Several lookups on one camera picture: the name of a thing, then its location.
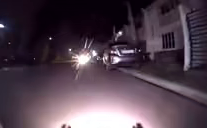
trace night sky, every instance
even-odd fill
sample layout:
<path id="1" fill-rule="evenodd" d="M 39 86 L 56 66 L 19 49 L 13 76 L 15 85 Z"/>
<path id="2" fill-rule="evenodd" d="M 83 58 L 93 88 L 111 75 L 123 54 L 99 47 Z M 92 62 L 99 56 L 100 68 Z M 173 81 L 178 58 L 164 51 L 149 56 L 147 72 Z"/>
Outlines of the night sky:
<path id="1" fill-rule="evenodd" d="M 150 0 L 131 0 L 134 15 Z M 127 7 L 124 0 L 46 0 L 36 15 L 34 39 L 55 35 L 61 24 L 72 26 L 77 34 L 109 37 L 113 25 L 119 29 L 127 23 Z"/>
<path id="2" fill-rule="evenodd" d="M 125 0 L 0 0 L 0 21 L 21 33 L 23 47 L 57 35 L 62 25 L 77 35 L 108 39 L 127 23 Z M 152 0 L 130 0 L 134 15 Z"/>

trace street light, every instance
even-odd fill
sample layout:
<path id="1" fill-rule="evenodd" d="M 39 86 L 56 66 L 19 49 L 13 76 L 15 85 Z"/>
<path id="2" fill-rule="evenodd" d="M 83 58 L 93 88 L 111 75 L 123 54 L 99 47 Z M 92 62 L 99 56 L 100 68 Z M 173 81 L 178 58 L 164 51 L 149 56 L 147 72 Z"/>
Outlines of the street light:
<path id="1" fill-rule="evenodd" d="M 0 24 L 0 28 L 5 28 L 5 26 L 3 24 Z"/>

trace asphalt road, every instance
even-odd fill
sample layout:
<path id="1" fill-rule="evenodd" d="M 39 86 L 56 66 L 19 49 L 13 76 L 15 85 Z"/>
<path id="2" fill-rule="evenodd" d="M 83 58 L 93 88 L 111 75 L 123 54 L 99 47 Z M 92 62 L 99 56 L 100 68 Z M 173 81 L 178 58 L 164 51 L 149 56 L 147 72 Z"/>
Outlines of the asphalt road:
<path id="1" fill-rule="evenodd" d="M 75 74 L 69 65 L 0 72 L 3 127 L 131 128 L 138 121 L 145 128 L 207 128 L 207 107 L 182 96 L 99 65 Z"/>

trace car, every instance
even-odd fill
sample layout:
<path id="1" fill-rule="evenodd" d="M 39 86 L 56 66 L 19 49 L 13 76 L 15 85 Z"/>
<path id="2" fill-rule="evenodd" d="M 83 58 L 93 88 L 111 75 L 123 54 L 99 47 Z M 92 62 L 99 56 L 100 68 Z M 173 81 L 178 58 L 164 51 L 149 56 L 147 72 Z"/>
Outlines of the car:
<path id="1" fill-rule="evenodd" d="M 141 48 L 127 42 L 114 42 L 103 53 L 103 63 L 109 70 L 120 66 L 140 67 L 143 62 Z"/>

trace sidewalk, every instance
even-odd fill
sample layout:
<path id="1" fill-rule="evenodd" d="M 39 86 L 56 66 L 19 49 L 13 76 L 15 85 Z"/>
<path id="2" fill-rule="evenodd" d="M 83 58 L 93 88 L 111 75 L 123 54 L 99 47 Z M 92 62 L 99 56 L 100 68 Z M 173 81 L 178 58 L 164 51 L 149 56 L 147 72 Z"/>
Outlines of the sidewalk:
<path id="1" fill-rule="evenodd" d="M 183 72 L 181 68 L 168 70 L 154 64 L 119 70 L 207 105 L 207 71 Z"/>

